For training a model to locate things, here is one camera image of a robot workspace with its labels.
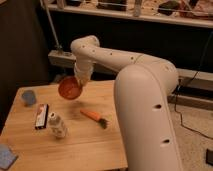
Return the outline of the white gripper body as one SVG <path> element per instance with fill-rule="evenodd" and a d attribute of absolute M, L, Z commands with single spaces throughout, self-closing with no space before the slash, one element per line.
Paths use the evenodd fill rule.
<path fill-rule="evenodd" d="M 78 80 L 89 81 L 93 73 L 92 63 L 78 63 L 74 65 L 74 74 Z"/>

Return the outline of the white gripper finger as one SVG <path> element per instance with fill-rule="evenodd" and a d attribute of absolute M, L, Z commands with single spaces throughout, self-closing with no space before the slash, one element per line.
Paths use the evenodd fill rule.
<path fill-rule="evenodd" d="M 79 80 L 79 84 L 80 84 L 80 86 L 82 86 L 82 87 L 86 86 L 88 82 L 89 82 L 88 79 L 80 79 L 80 80 Z"/>

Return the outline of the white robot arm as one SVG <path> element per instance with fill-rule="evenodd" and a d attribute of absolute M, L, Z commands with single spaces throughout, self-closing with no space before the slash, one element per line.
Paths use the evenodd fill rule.
<path fill-rule="evenodd" d="M 102 48 L 90 35 L 74 40 L 74 73 L 85 85 L 98 63 L 117 73 L 114 103 L 129 171 L 183 171 L 167 97 L 178 85 L 173 63 Z"/>

